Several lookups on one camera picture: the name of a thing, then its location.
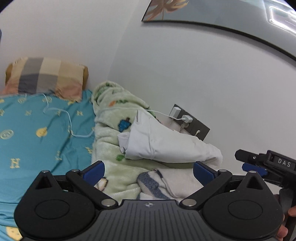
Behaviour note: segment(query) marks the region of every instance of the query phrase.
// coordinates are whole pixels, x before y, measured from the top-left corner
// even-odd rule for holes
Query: fleece blanket
[[[105,176],[97,183],[97,188],[121,202],[122,199],[136,199],[141,189],[137,183],[139,174],[158,168],[190,168],[192,164],[172,164],[166,166],[154,160],[125,159],[120,151],[117,135],[130,131],[137,109],[149,110],[149,105],[113,82],[100,84],[92,95],[95,118],[95,141],[92,162],[105,163]],[[129,107],[135,109],[116,109]]]

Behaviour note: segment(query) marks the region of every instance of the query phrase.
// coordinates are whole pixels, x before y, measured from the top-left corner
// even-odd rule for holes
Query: plaid pillow
[[[13,63],[3,94],[53,93],[80,102],[84,68],[51,58],[21,58]]]

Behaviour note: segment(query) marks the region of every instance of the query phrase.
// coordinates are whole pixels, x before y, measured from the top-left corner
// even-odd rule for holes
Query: blue bed sheet
[[[80,103],[47,99],[49,107],[69,112],[74,134],[88,135],[94,128],[90,91],[83,91]],[[0,238],[3,226],[16,227],[14,209],[41,170],[63,175],[91,164],[94,134],[73,137],[67,113],[44,114],[46,105],[45,96],[0,98]]]

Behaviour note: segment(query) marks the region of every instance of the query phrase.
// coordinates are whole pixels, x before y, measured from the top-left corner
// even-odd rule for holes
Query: white cable
[[[59,111],[62,111],[62,112],[66,112],[68,114],[69,122],[70,122],[70,133],[71,133],[72,136],[87,138],[87,137],[90,137],[93,134],[94,130],[92,130],[88,135],[85,135],[85,136],[84,135],[75,135],[73,133],[73,130],[72,130],[72,121],[71,121],[71,117],[70,117],[69,112],[67,112],[66,110],[63,110],[63,109],[55,108],[55,107],[49,108],[49,103],[48,103],[47,97],[46,97],[46,95],[44,93],[38,93],[38,94],[30,95],[29,97],[31,98],[31,97],[40,96],[40,95],[44,95],[44,97],[46,99],[46,102],[47,102],[46,107],[43,109],[44,114],[45,114],[46,111],[49,111],[49,110],[59,110]]]
[[[200,133],[200,130],[198,130],[198,131],[195,133],[195,135],[194,135],[194,136],[196,137],[198,133]]]
[[[181,121],[181,120],[183,121],[183,120],[185,120],[185,118],[177,119],[177,118],[175,118],[175,117],[173,117],[173,116],[166,115],[166,114],[161,113],[161,112],[159,112],[159,111],[157,111],[157,110],[147,110],[147,109],[139,109],[139,108],[133,108],[133,107],[111,107],[111,108],[106,108],[106,109],[102,109],[102,110],[99,110],[99,111],[115,110],[115,109],[123,109],[123,110],[141,110],[141,111],[147,111],[147,112],[152,111],[152,112],[156,112],[156,113],[159,113],[159,114],[165,115],[165,116],[170,117],[170,118],[172,118],[172,119],[174,119],[174,120],[177,120],[177,121]]]

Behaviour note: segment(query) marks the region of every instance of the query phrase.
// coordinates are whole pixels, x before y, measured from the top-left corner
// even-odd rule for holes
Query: wall socket
[[[207,136],[207,134],[210,131],[210,128],[208,128],[206,125],[204,125],[203,123],[201,123],[198,119],[196,119],[193,115],[189,114],[187,111],[185,111],[183,108],[181,108],[178,105],[174,105],[173,107],[179,107],[181,109],[178,117],[176,117],[177,119],[182,118],[183,115],[189,115],[192,117],[193,121],[191,123],[189,123],[187,128],[184,128],[184,130],[186,130],[188,133],[190,133],[191,135],[195,136],[197,131],[200,131],[196,136],[198,137],[198,139],[200,140],[204,140],[205,137]],[[183,121],[182,120],[175,120],[173,119],[174,122],[176,122],[178,125],[182,125]]]

